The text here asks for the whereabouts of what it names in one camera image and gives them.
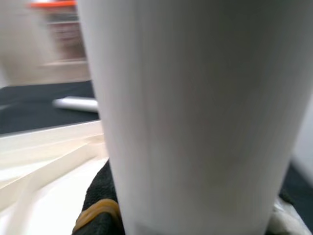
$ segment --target orange object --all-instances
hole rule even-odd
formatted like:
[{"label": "orange object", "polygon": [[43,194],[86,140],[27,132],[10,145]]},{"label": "orange object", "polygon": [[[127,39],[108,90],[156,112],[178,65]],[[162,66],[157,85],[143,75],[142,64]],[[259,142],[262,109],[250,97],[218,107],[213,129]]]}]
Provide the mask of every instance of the orange object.
[{"label": "orange object", "polygon": [[60,6],[76,6],[76,1],[68,0],[68,1],[50,1],[50,2],[32,2],[30,7],[60,7]]}]

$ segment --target black mat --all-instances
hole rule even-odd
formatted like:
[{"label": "black mat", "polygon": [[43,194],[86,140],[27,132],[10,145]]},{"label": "black mat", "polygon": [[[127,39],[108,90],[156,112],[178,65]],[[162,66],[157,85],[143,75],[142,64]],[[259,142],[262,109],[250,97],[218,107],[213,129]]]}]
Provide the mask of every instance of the black mat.
[{"label": "black mat", "polygon": [[[94,97],[91,82],[6,87],[0,89],[0,134],[30,131],[98,119],[98,114],[55,109],[52,100],[66,96]],[[293,164],[283,187],[311,232],[313,231],[313,188]]]}]

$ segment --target white tumbler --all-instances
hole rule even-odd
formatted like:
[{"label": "white tumbler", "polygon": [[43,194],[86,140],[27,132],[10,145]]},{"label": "white tumbler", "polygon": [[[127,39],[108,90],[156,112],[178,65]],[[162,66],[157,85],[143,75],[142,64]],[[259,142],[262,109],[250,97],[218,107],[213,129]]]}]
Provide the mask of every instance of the white tumbler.
[{"label": "white tumbler", "polygon": [[127,235],[263,235],[312,88],[311,0],[79,0]]}]

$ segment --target white tube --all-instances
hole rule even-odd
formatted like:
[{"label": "white tube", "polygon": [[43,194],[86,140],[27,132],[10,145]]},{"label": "white tube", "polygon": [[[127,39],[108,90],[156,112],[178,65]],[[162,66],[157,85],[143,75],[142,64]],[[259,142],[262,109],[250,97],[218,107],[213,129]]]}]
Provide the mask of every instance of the white tube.
[{"label": "white tube", "polygon": [[98,112],[98,102],[94,98],[67,96],[62,99],[55,99],[52,101],[52,105],[60,109]]},{"label": "white tube", "polygon": [[312,89],[313,1],[78,10],[126,234],[264,234]]}]

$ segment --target white pipe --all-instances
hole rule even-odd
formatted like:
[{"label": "white pipe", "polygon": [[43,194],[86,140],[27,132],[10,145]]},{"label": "white pipe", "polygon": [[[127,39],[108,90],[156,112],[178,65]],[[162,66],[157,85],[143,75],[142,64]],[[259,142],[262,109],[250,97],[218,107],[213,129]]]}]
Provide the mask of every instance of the white pipe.
[{"label": "white pipe", "polygon": [[52,101],[52,105],[60,109],[98,112],[98,102],[94,98],[67,96],[62,99],[55,99]]},{"label": "white pipe", "polygon": [[126,234],[264,234],[312,88],[313,1],[78,10]]}]

